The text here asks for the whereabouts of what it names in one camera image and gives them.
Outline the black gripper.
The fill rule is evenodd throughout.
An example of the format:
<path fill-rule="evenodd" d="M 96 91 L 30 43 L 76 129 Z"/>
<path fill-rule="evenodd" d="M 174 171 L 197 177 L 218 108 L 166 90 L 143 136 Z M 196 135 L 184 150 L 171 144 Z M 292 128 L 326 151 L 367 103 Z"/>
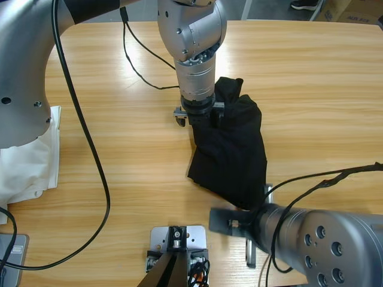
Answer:
<path fill-rule="evenodd" d="M 188 121 L 191 126 L 219 128 L 224 110 L 224 102 L 217 102 L 214 94 L 204 100 L 187 100 L 181 96 L 181 106 L 174 109 L 173 116 L 180 127 L 185 127 Z"/>
<path fill-rule="evenodd" d="M 262 240 L 262 216 L 266 206 L 256 211 L 228 210 L 211 208 L 209 213 L 209 230 L 213 233 L 243 237 L 246 239 L 245 260 L 248 268 L 257 267 L 257 246 L 252 241 L 260 243 Z"/>

